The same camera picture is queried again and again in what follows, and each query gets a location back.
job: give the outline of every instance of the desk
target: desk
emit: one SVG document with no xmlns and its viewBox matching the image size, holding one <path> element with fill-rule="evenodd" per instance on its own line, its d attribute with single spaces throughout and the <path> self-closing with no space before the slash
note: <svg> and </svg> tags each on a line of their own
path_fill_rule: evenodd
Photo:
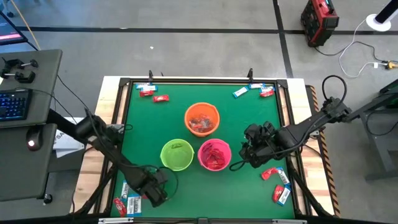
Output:
<svg viewBox="0 0 398 224">
<path fill-rule="evenodd" d="M 271 121 L 275 126 L 288 124 L 288 112 L 290 109 L 293 115 L 292 118 L 294 118 L 296 123 L 304 120 L 311 114 L 305 85 L 303 80 L 300 79 L 286 80 L 286 86 L 288 88 L 286 88 L 285 91 L 283 88 L 279 88 L 278 90 L 280 100 L 277 99 L 277 95 L 259 99 L 258 91 L 255 92 L 255 90 L 251 90 L 249 93 L 245 93 L 238 99 L 234 99 L 232 92 L 241 88 L 243 84 L 236 81 L 231 83 L 227 78 L 212 78 L 208 84 L 202 83 L 200 85 L 198 83 L 187 84 L 192 83 L 193 79 L 184 79 L 184 83 L 182 83 L 182 80 L 179 80 L 179 83 L 170 81 L 168 84 L 159 84 L 159 91 L 157 92 L 157 95 L 168 94 L 170 96 L 170 102 L 159 104 L 154 104 L 151 99 L 139 98 L 137 95 L 138 92 L 135 89 L 128 91 L 129 88 L 118 88 L 118 84 L 119 86 L 124 87 L 127 87 L 128 85 L 131 86 L 131 83 L 126 83 L 125 81 L 125 79 L 120 80 L 120 77 L 104 78 L 96 114 L 101 116 L 108 123 L 112 120 L 117 123 L 127 121 L 127 124 L 133 125 L 131 133 L 126 132 L 122 153 L 133 162 L 138 162 L 140 164 L 161 165 L 159 153 L 157 151 L 161 150 L 162 146 L 168 140 L 174 138 L 187 140 L 196 151 L 200 144 L 208 138 L 224 139 L 230 144 L 233 151 L 232 162 L 238 161 L 240 159 L 237 155 L 240 146 L 239 142 L 244 140 L 243 131 L 249 124 L 262 124 L 266 120 Z M 278 85 L 275 80 L 266 80 L 266 83 L 270 85 Z M 131 100 L 126 101 L 128 105 L 125 106 L 125 101 L 120 99 L 124 99 L 126 95 L 130 94 Z M 290 96 L 291 106 L 290 102 L 286 104 L 285 94 Z M 198 101 L 206 101 L 214 104 L 219 109 L 221 116 L 221 124 L 218 130 L 205 139 L 198 139 L 192 136 L 183 125 L 183 114 L 185 110 L 189 105 Z M 164 119 L 168 116 L 171 116 L 172 118 L 170 121 L 165 121 Z M 175 124 L 177 122 L 180 122 L 181 125 L 174 125 L 175 129 L 173 130 L 165 129 L 168 128 L 167 125 L 161 125 Z M 145 137 L 145 134 L 147 136 L 155 136 L 157 140 L 153 141 L 151 140 L 153 138 Z M 319 150 L 316 140 L 310 140 L 307 144 Z M 141 147 L 155 150 L 150 152 L 153 156 L 149 156 L 143 151 L 135 150 Z M 325 210 L 332 214 L 340 215 L 337 207 L 338 205 L 336 204 L 337 198 L 334 194 L 335 190 L 330 190 L 331 181 L 333 180 L 326 177 L 325 170 L 323 169 L 323 160 L 325 159 L 327 152 L 323 151 L 322 153 L 324 155 L 323 159 L 319 158 L 310 150 L 304 149 L 302 153 L 302 162 L 304 166 L 303 173 L 305 174 L 308 187 L 316 196 L 317 200 L 323 205 Z M 135 161 L 133 156 L 138 157 L 139 160 Z M 102 164 L 101 160 L 102 156 L 100 152 L 93 151 L 88 152 L 85 155 L 75 194 L 75 202 L 78 208 L 90 196 L 96 185 L 98 185 Z M 235 173 L 224 170 L 220 173 L 211 174 L 201 168 L 195 158 L 192 165 L 187 170 L 178 173 L 181 183 L 175 198 L 161 205 L 159 208 L 151 208 L 146 204 L 147 202 L 144 202 L 142 215 L 143 217 L 158 218 L 197 216 L 209 218 L 293 218 L 294 198 L 296 198 L 297 201 L 296 207 L 305 213 L 305 202 L 299 188 L 296 189 L 292 195 L 293 197 L 289 199 L 286 206 L 280 207 L 272 202 L 271 196 L 273 189 L 276 184 L 281 184 L 279 183 L 280 180 L 273 179 L 263 182 L 259 178 L 259 174 L 271 166 L 283 167 L 285 166 L 285 161 L 272 161 L 258 169 L 253 169 L 249 165 L 246 165 L 244 169 Z M 189 184 L 189 176 L 194 176 L 198 180 Z M 224 181 L 237 185 L 228 187 L 229 193 L 230 195 L 231 193 L 234 193 L 232 194 L 232 197 L 240 198 L 240 200 L 244 202 L 241 202 L 240 204 L 234 203 L 233 198 L 227 198 L 226 195 L 224 195 L 221 196 L 223 199 L 222 203 L 220 202 L 218 204 L 218 206 L 221 206 L 222 204 L 224 207 L 221 207 L 218 211 L 215 210 L 215 208 L 211 209 L 208 207 L 206 208 L 207 213 L 205 213 L 204 206 L 206 203 L 203 202 L 204 200 L 200 201 L 200 199 L 204 197 L 204 185 L 211 180 L 212 184 L 208 184 L 209 187 L 213 186 L 213 188 L 216 188 L 218 193 L 221 194 L 223 183 L 218 180 L 218 184 L 214 184 L 218 178 L 222 178 Z M 121 181 L 123 181 L 123 176 L 118 174 L 116 181 L 114 182 L 116 185 L 111 185 L 111 194 L 114 193 L 115 197 L 119 197 L 120 195 Z M 108 192 L 106 189 L 103 199 L 106 199 L 107 196 Z M 178 204 L 182 202 L 185 203 L 184 206 L 187 205 L 186 203 L 191 202 L 193 206 L 196 206 L 195 210 L 179 206 Z M 106 200 L 102 200 L 101 208 L 104 209 L 105 205 Z M 241 205 L 242 207 L 250 207 L 245 209 L 244 212 L 237 213 L 238 205 Z M 171 209 L 172 206 L 179 206 L 177 209 L 182 209 L 183 212 Z M 220 211 L 228 207 L 231 209 L 228 214 Z M 117 212 L 115 212 L 114 208 L 112 208 L 110 215 L 117 216 Z"/>
</svg>

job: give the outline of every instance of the wooden board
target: wooden board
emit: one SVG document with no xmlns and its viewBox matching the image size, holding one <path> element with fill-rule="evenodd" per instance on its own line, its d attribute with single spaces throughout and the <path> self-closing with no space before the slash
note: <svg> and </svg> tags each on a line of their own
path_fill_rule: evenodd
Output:
<svg viewBox="0 0 398 224">
<path fill-rule="evenodd" d="M 112 120 L 120 78 L 127 77 L 104 77 L 101 91 L 99 93 L 95 114 L 100 116 L 107 124 L 110 124 Z M 290 95 L 290 103 L 292 105 L 294 121 L 295 123 L 299 123 L 311 116 L 310 105 L 308 103 L 304 80 L 292 78 L 287 79 L 287 83 L 289 86 L 288 90 Z M 125 99 L 126 93 L 127 88 L 123 90 L 122 99 Z M 280 94 L 282 98 L 284 119 L 286 121 L 286 124 L 289 124 L 290 122 L 289 117 L 287 116 L 287 107 L 284 100 L 283 91 L 280 90 Z M 123 108 L 124 100 L 122 100 L 121 102 L 121 109 L 119 110 L 117 123 L 121 123 Z M 316 140 L 310 139 L 307 145 L 319 151 L 318 143 Z M 314 153 L 309 148 L 304 147 L 302 152 L 302 160 L 308 188 L 311 190 L 315 198 L 318 200 L 319 203 L 321 203 L 321 205 L 327 212 L 329 212 L 330 214 L 335 214 L 333 211 L 325 170 L 323 169 L 322 159 L 319 157 L 318 154 Z M 91 193 L 98 186 L 98 182 L 100 181 L 102 163 L 102 153 L 98 151 L 90 151 L 85 154 L 74 196 L 77 210 L 86 202 L 86 200 L 88 200 Z M 108 187 L 109 183 L 103 194 L 100 211 L 103 211 L 106 206 Z M 296 189 L 299 200 L 299 207 L 304 213 L 305 207 L 303 202 L 303 195 L 298 186 L 296 187 Z"/>
</svg>

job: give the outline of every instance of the metal stand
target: metal stand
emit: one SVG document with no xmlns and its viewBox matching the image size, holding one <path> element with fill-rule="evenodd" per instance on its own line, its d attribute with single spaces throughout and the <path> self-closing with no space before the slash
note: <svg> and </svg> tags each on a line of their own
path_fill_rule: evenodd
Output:
<svg viewBox="0 0 398 224">
<path fill-rule="evenodd" d="M 375 97 L 370 103 L 364 105 L 360 109 L 352 112 L 345 120 L 345 122 L 350 122 L 356 118 L 361 118 L 369 141 L 372 147 L 379 154 L 380 161 L 383 164 L 385 170 L 384 172 L 369 174 L 365 177 L 366 180 L 379 180 L 398 177 L 398 169 L 393 163 L 390 155 L 390 152 L 397 150 L 396 145 L 391 143 L 389 144 L 388 142 L 389 139 L 394 139 L 396 136 L 391 136 L 394 135 L 394 133 L 389 133 L 383 136 L 375 136 L 367 129 L 367 123 L 370 114 L 398 114 L 398 111 L 395 109 L 383 109 L 398 99 L 398 80 L 388 84 L 388 86 L 381 89 L 379 93 L 379 96 Z"/>
</svg>

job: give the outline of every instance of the gray floor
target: gray floor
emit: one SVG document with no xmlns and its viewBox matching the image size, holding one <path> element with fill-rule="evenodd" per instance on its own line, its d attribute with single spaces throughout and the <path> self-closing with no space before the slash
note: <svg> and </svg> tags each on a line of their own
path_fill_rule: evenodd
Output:
<svg viewBox="0 0 398 224">
<path fill-rule="evenodd" d="M 370 13 L 377 13 L 388 0 L 334 0 L 340 25 L 337 30 L 353 30 Z M 38 0 L 16 3 L 32 26 L 73 27 L 150 27 L 150 28 L 237 28 L 276 29 L 271 0 Z M 285 29 L 299 30 L 299 17 L 305 0 L 279 0 Z M 23 26 L 20 17 L 13 21 Z M 366 24 L 360 30 L 369 30 Z M 398 30 L 398 19 L 392 30 Z M 62 49 L 59 75 L 82 100 L 94 110 L 105 75 L 217 76 L 241 77 L 249 68 L 256 77 L 286 77 L 278 34 L 161 34 L 161 33 L 79 33 L 36 32 L 42 49 Z M 333 53 L 352 39 L 334 35 L 320 49 Z M 386 60 L 398 59 L 397 36 L 358 36 L 372 44 L 376 54 Z M 322 102 L 321 83 L 331 74 L 343 74 L 338 57 L 326 57 L 307 47 L 302 35 L 286 35 L 293 75 L 304 78 L 318 92 Z M 31 50 L 27 44 L 0 47 L 0 52 Z M 371 49 L 354 45 L 343 63 L 347 72 L 357 74 L 366 62 L 372 62 Z M 376 92 L 398 78 L 398 70 L 368 67 L 357 79 L 345 78 L 348 84 L 346 105 L 353 110 L 368 102 Z M 327 94 L 340 97 L 341 84 L 327 84 Z M 74 116 L 83 116 L 83 107 L 57 84 L 56 97 Z M 332 169 L 345 218 L 398 222 L 396 212 L 398 179 L 365 182 L 364 176 L 380 170 L 375 153 L 369 147 L 359 121 L 351 124 L 329 124 L 326 129 Z M 67 184 L 72 188 L 76 180 Z M 67 213 L 72 191 L 61 193 L 52 207 L 53 214 Z M 0 203 L 0 217 L 10 216 Z M 50 216 L 48 212 L 25 207 L 25 217 Z"/>
</svg>

